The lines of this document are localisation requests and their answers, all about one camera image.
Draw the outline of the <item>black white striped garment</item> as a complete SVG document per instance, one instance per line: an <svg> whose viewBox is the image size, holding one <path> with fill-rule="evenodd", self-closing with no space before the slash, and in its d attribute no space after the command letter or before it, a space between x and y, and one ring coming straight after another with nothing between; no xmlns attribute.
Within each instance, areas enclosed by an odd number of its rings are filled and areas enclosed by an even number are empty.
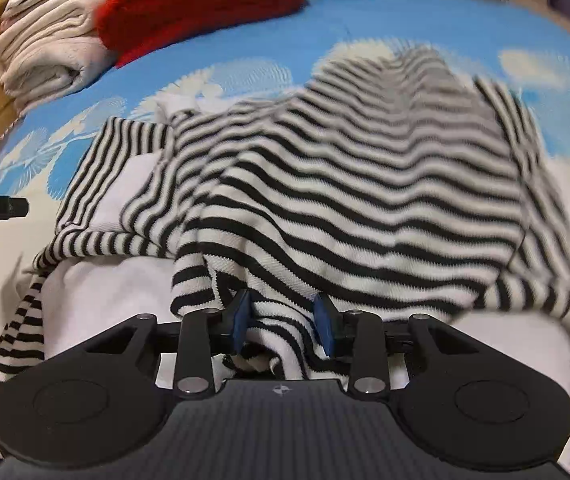
<svg viewBox="0 0 570 480"><path fill-rule="evenodd" d="M109 118L0 336L0 479L570 479L570 212L411 48Z"/></svg>

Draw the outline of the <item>cream folded blanket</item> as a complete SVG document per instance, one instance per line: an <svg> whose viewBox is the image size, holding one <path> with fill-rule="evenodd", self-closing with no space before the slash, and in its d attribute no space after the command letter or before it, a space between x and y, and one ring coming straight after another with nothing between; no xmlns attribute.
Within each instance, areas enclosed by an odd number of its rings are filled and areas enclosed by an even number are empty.
<svg viewBox="0 0 570 480"><path fill-rule="evenodd" d="M114 64L96 28L107 0L50 0L0 34L0 85L23 115L78 92Z"/></svg>

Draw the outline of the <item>red fluffy folded blanket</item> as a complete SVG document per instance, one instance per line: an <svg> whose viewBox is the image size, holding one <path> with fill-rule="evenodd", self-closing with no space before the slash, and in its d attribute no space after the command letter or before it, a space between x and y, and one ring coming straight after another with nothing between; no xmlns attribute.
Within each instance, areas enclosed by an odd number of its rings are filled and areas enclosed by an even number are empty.
<svg viewBox="0 0 570 480"><path fill-rule="evenodd" d="M239 24L279 18L305 0L107 0L96 12L102 44L123 66L168 44Z"/></svg>

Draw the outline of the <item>blue cream patterned bedspread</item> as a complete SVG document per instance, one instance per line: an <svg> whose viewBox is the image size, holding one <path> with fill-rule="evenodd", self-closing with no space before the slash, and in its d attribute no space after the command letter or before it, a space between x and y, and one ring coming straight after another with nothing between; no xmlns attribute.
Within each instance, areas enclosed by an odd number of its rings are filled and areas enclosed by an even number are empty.
<svg viewBox="0 0 570 480"><path fill-rule="evenodd" d="M112 68L0 148L0 195L40 218L0 387L248 289L217 382L347 382L314 326L326 294L474 328L570 388L566 158L570 35L506 2L308 0Z"/></svg>

